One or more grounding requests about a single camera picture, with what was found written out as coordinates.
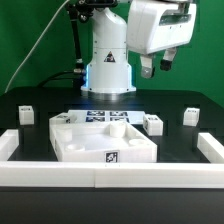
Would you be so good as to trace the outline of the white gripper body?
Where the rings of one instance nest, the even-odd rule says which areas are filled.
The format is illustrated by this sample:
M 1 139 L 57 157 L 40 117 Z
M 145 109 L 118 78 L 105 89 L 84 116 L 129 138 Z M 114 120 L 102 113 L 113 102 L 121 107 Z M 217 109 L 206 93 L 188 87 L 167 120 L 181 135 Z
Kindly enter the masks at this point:
M 128 14 L 128 49 L 147 55 L 188 44 L 196 9 L 190 2 L 133 0 Z

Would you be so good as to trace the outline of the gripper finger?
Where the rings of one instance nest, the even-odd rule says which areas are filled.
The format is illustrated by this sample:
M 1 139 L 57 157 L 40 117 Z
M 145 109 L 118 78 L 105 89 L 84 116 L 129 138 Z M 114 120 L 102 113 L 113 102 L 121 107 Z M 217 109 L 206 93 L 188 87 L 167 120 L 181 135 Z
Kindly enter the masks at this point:
M 163 71 L 169 71 L 172 67 L 172 62 L 176 56 L 177 48 L 169 48 L 165 50 L 164 56 L 160 61 L 160 69 Z
M 141 55 L 141 76 L 143 78 L 152 78 L 154 75 L 155 67 L 153 65 L 154 55 Z

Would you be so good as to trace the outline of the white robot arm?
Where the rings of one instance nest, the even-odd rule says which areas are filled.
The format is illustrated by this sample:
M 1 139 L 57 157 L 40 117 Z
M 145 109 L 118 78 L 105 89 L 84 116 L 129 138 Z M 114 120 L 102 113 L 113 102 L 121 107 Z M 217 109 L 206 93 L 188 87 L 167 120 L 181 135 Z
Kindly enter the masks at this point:
M 197 7 L 193 0 L 122 0 L 130 3 L 128 18 L 111 11 L 109 3 L 90 3 L 93 9 L 93 55 L 87 65 L 84 95 L 117 100 L 133 94 L 130 51 L 138 53 L 141 76 L 154 75 L 153 58 L 164 53 L 160 68 L 171 69 L 177 48 L 190 42 Z

